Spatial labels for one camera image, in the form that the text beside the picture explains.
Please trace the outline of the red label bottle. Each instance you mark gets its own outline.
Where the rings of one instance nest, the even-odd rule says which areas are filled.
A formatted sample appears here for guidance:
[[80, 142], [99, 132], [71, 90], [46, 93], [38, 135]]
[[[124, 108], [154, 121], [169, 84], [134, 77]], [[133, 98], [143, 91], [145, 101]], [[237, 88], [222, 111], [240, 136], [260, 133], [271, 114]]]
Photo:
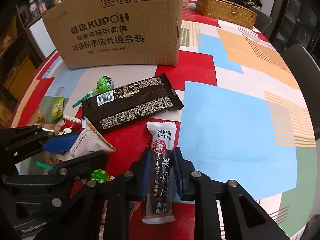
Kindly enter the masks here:
[[45, 0], [37, 0], [37, 3], [38, 3], [40, 14], [44, 13], [47, 10]]

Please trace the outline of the dark chair right far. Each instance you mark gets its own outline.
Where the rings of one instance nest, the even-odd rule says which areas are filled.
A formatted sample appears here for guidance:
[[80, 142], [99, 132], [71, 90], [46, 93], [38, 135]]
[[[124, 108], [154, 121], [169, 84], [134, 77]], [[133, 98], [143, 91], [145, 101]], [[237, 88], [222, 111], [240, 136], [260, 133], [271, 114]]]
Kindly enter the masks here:
[[257, 18], [255, 20], [254, 26], [262, 33], [265, 34], [268, 27], [273, 22], [273, 19], [270, 16], [263, 13], [260, 9], [256, 7], [250, 7], [249, 10], [256, 13]]

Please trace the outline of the plastic water bottle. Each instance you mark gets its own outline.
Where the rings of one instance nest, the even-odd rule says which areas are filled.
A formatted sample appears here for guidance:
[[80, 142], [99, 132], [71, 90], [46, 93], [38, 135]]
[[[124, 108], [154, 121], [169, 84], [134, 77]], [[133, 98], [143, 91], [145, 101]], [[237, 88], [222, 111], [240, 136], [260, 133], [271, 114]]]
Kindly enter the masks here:
[[33, 19], [40, 16], [40, 11], [36, 0], [29, 0], [29, 10]]

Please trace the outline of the small green candy packet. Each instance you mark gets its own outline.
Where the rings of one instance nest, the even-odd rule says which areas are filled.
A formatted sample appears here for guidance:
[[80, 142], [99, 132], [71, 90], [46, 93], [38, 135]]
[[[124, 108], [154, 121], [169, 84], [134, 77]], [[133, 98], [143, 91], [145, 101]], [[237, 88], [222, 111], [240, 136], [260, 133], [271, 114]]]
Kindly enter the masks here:
[[52, 122], [55, 122], [63, 115], [64, 97], [59, 97], [52, 104]]

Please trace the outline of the brown cardboard box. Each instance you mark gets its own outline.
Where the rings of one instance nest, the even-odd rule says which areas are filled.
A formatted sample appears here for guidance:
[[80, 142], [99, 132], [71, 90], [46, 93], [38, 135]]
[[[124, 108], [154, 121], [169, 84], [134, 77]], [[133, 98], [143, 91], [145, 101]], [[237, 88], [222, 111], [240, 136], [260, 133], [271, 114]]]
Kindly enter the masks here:
[[175, 66], [183, 0], [63, 0], [43, 17], [68, 68]]

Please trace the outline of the fruit leather snack bar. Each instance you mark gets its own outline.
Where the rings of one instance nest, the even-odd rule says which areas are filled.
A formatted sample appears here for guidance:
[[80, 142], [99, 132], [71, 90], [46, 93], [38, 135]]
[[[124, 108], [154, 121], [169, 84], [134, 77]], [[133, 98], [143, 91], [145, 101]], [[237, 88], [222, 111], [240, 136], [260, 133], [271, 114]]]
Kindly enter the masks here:
[[149, 189], [146, 197], [145, 224], [164, 224], [175, 221], [172, 214], [172, 169], [176, 123], [146, 123], [152, 135]]

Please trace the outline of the white triangular snack packet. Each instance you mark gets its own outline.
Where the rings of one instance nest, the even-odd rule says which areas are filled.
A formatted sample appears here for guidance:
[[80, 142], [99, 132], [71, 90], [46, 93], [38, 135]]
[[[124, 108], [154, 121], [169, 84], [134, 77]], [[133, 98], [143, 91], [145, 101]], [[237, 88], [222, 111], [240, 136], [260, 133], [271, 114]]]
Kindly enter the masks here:
[[103, 151], [105, 153], [115, 152], [113, 147], [93, 126], [93, 124], [84, 117], [86, 128], [84, 128], [71, 149], [66, 153], [67, 160], [78, 158], [92, 152]]

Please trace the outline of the colourful patterned tablecloth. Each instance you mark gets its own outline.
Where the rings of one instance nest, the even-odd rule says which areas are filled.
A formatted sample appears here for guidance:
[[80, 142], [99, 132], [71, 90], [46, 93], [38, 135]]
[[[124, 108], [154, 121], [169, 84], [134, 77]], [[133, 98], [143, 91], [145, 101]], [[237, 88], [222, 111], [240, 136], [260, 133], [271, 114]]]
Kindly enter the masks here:
[[183, 12], [178, 65], [68, 69], [50, 55], [20, 101], [13, 126], [40, 108], [49, 119], [53, 101], [64, 114], [107, 75], [116, 87], [165, 73], [183, 102], [179, 112], [153, 121], [176, 123], [176, 146], [213, 180], [236, 180], [291, 239], [301, 239], [317, 180], [316, 140], [298, 84], [258, 29], [202, 16], [190, 2]]

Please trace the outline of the woven wicker basket box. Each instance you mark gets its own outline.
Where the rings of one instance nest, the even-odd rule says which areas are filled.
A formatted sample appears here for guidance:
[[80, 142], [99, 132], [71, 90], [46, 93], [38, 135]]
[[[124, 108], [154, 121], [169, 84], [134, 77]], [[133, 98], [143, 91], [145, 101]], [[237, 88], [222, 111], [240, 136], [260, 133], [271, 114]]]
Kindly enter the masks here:
[[257, 14], [227, 0], [197, 0], [196, 10], [202, 15], [253, 29]]

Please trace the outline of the dark chair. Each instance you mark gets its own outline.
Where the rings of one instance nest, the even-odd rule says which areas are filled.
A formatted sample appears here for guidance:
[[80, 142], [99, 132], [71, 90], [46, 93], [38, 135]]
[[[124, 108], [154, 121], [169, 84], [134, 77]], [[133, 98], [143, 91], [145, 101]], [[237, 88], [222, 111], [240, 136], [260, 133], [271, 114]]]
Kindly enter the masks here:
[[262, 33], [265, 34], [268, 27], [273, 22], [273, 19], [270, 16], [263, 13], [260, 9], [256, 7], [250, 7], [249, 10], [256, 13], [257, 18], [255, 20], [254, 26]]
[[301, 44], [294, 44], [281, 57], [295, 77], [308, 107], [315, 138], [319, 139], [319, 66]]

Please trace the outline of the green lollipop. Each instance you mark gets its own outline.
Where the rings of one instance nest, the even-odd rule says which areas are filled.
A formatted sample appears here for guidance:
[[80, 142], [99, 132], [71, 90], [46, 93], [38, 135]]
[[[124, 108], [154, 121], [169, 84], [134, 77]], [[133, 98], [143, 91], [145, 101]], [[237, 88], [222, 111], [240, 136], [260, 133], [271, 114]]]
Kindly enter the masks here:
[[[41, 168], [50, 170], [50, 171], [53, 169], [52, 166], [46, 165], [46, 164], [41, 163], [39, 161], [36, 162], [36, 165], [41, 167]], [[93, 171], [92, 174], [91, 174], [91, 178], [92, 178], [92, 180], [95, 180], [98, 183], [104, 183], [104, 182], [107, 182], [107, 181], [111, 180], [110, 179], [111, 177], [109, 176], [109, 174], [106, 171], [101, 170], [101, 169]]]
[[112, 89], [114, 89], [114, 83], [113, 83], [112, 79], [109, 76], [106, 76], [106, 75], [102, 76], [97, 81], [97, 86], [93, 90], [91, 90], [88, 93], [86, 93], [86, 95], [83, 96], [81, 99], [79, 99], [76, 103], [74, 103], [72, 105], [72, 107], [75, 108], [76, 106], [80, 105], [87, 98], [90, 98], [90, 97], [92, 97], [94, 95], [98, 95], [98, 94], [109, 92]]

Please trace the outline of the dark chocolate bar wrapper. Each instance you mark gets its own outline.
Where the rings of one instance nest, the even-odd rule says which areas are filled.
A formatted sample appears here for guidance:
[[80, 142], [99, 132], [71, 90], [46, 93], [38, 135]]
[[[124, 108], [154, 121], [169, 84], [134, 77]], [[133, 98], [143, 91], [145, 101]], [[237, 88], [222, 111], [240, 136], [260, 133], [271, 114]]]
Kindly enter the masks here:
[[166, 74], [115, 88], [81, 103], [82, 117], [100, 133], [165, 111], [179, 111], [183, 103]]

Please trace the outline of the dark chair right near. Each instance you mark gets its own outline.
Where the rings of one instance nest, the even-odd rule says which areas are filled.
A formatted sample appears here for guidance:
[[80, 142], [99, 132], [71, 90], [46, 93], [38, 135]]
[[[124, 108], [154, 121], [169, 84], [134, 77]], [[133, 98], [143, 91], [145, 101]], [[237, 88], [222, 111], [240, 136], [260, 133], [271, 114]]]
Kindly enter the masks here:
[[308, 107], [315, 138], [319, 139], [319, 66], [301, 44], [294, 44], [281, 57], [295, 77]]

